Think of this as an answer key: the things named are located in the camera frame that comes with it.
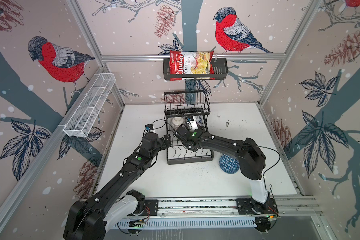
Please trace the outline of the white red dotted bowl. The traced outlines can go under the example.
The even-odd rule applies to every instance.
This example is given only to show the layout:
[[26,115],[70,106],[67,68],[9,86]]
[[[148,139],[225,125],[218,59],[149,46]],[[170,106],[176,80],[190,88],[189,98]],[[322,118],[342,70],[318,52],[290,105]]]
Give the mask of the white red dotted bowl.
[[180,127],[182,124],[184,124],[186,122],[184,117],[174,117],[171,118],[171,127],[174,130],[177,130],[178,127]]

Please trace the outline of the blue geometric patterned bowl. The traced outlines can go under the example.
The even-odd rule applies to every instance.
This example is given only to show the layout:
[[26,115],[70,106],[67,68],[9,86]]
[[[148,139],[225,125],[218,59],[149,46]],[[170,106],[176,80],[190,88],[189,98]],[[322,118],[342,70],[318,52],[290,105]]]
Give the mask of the blue geometric patterned bowl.
[[227,174],[235,174],[240,169],[239,161],[228,155],[222,155],[219,159],[221,170]]

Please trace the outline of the orange and blue patterned bowl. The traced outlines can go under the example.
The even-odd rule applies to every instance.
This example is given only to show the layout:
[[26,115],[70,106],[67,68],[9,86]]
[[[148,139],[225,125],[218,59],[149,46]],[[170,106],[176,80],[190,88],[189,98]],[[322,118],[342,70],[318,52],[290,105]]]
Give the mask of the orange and blue patterned bowl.
[[202,116],[194,116],[194,120],[196,121],[198,127],[203,127],[204,126]]

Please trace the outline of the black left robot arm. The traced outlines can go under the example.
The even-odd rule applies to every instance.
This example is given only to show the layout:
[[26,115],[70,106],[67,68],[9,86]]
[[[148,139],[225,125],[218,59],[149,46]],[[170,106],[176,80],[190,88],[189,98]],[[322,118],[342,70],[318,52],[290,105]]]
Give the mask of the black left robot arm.
[[142,143],[129,155],[121,170],[94,196],[75,202],[68,214],[65,240],[102,240],[109,221],[106,215],[121,194],[152,165],[158,153],[171,147],[170,135],[147,133]]

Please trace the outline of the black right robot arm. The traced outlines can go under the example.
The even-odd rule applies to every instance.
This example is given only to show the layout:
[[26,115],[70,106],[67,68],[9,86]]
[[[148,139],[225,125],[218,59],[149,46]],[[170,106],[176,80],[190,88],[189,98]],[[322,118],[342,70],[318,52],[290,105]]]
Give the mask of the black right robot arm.
[[198,149],[207,149],[236,159],[242,175],[250,180],[251,211],[256,215],[266,211],[270,197],[263,177],[266,156],[253,139],[231,140],[202,129],[190,131],[185,125],[178,127],[174,136],[193,152]]

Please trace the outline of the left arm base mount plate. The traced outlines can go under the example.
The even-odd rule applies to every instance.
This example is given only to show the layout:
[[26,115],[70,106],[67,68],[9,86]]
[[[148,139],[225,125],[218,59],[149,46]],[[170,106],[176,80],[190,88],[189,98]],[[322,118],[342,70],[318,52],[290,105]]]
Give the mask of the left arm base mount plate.
[[127,217],[148,217],[157,216],[159,208],[159,200],[148,199],[144,201],[144,206],[140,213],[131,213]]

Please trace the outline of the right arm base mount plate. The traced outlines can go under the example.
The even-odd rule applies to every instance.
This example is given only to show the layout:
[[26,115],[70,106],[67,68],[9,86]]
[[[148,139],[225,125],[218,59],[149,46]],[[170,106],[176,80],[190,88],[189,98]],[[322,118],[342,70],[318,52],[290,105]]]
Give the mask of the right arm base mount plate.
[[273,198],[268,198],[265,203],[259,203],[252,198],[236,199],[236,209],[240,215],[278,215],[278,206]]

